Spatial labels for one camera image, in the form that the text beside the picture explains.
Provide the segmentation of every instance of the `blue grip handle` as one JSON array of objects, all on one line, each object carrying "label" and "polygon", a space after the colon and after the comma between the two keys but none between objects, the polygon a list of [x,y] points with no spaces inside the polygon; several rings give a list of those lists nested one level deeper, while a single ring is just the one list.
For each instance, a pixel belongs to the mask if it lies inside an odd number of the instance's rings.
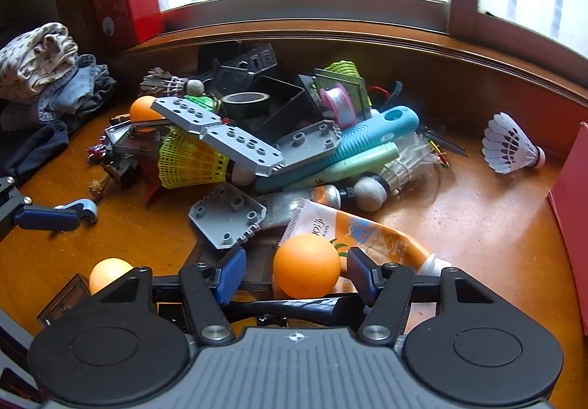
[{"label": "blue grip handle", "polygon": [[256,189],[259,193],[281,191],[285,186],[314,175],[334,163],[414,132],[418,126],[419,116],[413,110],[402,105],[391,108],[345,129],[337,150],[330,155],[290,171],[286,168],[271,177],[259,178]]},{"label": "blue grip handle", "polygon": [[222,268],[219,268],[221,270],[220,281],[218,287],[212,290],[219,305],[224,306],[230,302],[241,281],[243,281],[246,267],[247,257],[245,250],[239,248],[233,257]]},{"label": "blue grip handle", "polygon": [[74,210],[49,207],[25,207],[13,221],[23,230],[72,231],[79,226],[79,216]]},{"label": "blue grip handle", "polygon": [[380,271],[361,249],[354,247],[347,252],[347,276],[367,306],[373,306],[381,291],[376,286],[372,270]]}]

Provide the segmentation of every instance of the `pink tape roll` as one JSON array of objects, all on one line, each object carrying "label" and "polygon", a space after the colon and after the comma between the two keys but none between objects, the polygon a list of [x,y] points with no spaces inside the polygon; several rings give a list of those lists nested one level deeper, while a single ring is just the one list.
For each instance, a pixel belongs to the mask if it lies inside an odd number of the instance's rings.
[{"label": "pink tape roll", "polygon": [[352,127],[358,122],[354,105],[339,82],[332,89],[319,90],[319,95],[323,105],[334,113],[334,121],[341,130]]}]

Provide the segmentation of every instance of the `black electrical tape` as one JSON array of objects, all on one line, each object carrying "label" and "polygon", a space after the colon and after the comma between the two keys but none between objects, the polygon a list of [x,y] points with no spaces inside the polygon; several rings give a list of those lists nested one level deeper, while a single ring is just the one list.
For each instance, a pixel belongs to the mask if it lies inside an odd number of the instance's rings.
[{"label": "black electrical tape", "polygon": [[261,117],[269,113],[269,95],[262,92],[239,92],[221,99],[223,113],[234,121]]}]

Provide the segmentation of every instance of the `toothpaste tube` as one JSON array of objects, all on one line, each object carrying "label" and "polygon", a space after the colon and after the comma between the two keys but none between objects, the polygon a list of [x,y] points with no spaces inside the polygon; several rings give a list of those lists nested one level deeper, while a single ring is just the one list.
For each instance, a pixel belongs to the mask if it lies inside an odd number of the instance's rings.
[{"label": "toothpaste tube", "polygon": [[443,268],[451,266],[394,228],[307,199],[298,203],[279,246],[303,233],[324,236],[339,253],[358,246],[379,265],[398,263],[421,275],[439,276]]},{"label": "toothpaste tube", "polygon": [[292,213],[303,198],[332,206],[333,208],[341,207],[341,194],[334,185],[316,186],[295,192],[259,195],[255,199],[268,210],[265,218],[259,224],[261,230],[285,227],[289,224]]}]

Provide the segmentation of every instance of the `shuttlecock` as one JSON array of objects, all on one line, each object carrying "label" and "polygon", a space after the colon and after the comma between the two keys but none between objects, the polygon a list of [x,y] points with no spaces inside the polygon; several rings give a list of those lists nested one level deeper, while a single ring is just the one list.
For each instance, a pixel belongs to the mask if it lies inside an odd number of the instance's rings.
[{"label": "shuttlecock", "polygon": [[139,95],[154,95],[155,97],[183,97],[184,95],[201,96],[204,94],[204,84],[197,79],[182,79],[169,72],[155,67],[149,70],[140,84]]},{"label": "shuttlecock", "polygon": [[484,130],[481,152],[484,160],[498,174],[509,174],[519,168],[540,168],[545,152],[531,143],[521,127],[505,113],[496,113]]},{"label": "shuttlecock", "polygon": [[228,181],[237,186],[251,184],[255,175],[233,165],[227,175],[230,160],[197,137],[174,127],[159,150],[159,179],[164,188],[202,185]]},{"label": "shuttlecock", "polygon": [[408,134],[396,141],[400,156],[377,173],[361,177],[354,186],[355,204],[364,211],[379,209],[393,190],[424,174],[430,165],[440,163],[429,141],[422,135]]}]

